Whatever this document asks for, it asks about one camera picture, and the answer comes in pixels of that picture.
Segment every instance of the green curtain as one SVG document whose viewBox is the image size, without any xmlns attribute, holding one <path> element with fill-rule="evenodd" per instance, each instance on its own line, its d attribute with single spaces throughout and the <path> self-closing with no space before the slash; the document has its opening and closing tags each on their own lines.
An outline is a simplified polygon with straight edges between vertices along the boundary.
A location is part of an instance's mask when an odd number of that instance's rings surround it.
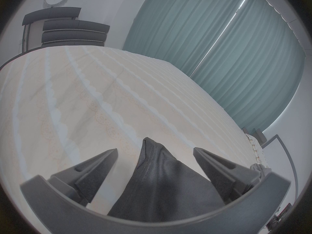
<svg viewBox="0 0 312 234">
<path fill-rule="evenodd" d="M 191 75 L 242 0 L 146 0 L 123 50 L 165 60 Z"/>
<path fill-rule="evenodd" d="M 265 0 L 246 0 L 191 78 L 242 128 L 266 129 L 302 77 L 305 53 Z"/>
</svg>

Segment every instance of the teal curtain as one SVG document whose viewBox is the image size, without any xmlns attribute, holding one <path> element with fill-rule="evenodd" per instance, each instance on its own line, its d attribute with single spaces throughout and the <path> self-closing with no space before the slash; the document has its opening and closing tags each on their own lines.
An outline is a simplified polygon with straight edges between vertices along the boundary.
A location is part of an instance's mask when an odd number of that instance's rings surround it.
<svg viewBox="0 0 312 234">
<path fill-rule="evenodd" d="M 302 77 L 305 53 L 265 0 L 246 0 L 191 78 L 242 128 L 266 129 Z"/>
<path fill-rule="evenodd" d="M 165 60 L 191 75 L 242 0 L 146 0 L 123 50 Z"/>
</svg>

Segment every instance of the curtain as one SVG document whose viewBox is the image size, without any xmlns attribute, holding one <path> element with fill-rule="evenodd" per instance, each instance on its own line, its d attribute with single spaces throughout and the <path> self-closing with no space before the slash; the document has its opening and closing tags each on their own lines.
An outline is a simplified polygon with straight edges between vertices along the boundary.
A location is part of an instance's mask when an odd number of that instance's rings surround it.
<svg viewBox="0 0 312 234">
<path fill-rule="evenodd" d="M 266 129 L 285 109 L 305 54 L 265 0 L 246 0 L 191 78 L 242 128 Z"/>
<path fill-rule="evenodd" d="M 188 76 L 242 0 L 146 0 L 123 50 L 165 60 Z"/>
</svg>

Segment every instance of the crumpled gray cloth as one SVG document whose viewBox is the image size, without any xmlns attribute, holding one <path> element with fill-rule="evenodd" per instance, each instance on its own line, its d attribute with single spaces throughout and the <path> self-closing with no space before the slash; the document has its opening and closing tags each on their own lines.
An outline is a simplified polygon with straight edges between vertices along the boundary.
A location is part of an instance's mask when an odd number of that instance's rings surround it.
<svg viewBox="0 0 312 234">
<path fill-rule="evenodd" d="M 250 169 L 260 171 L 260 180 L 262 180 L 266 175 L 272 172 L 271 168 L 266 168 L 264 167 L 264 165 L 257 163 L 251 165 Z"/>
</svg>

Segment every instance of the floral pillowcase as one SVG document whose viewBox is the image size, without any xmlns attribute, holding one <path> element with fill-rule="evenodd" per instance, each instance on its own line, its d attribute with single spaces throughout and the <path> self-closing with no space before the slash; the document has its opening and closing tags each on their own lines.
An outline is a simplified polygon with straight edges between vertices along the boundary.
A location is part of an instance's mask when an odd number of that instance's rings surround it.
<svg viewBox="0 0 312 234">
<path fill-rule="evenodd" d="M 268 168 L 269 166 L 268 166 L 268 163 L 267 163 L 266 158 L 264 156 L 263 149 L 260 146 L 257 139 L 255 137 L 249 135 L 249 134 L 246 134 L 246 136 L 248 137 L 250 143 L 252 144 L 252 148 L 255 152 L 255 158 L 257 160 L 257 163 L 262 164 L 264 167 Z"/>
</svg>

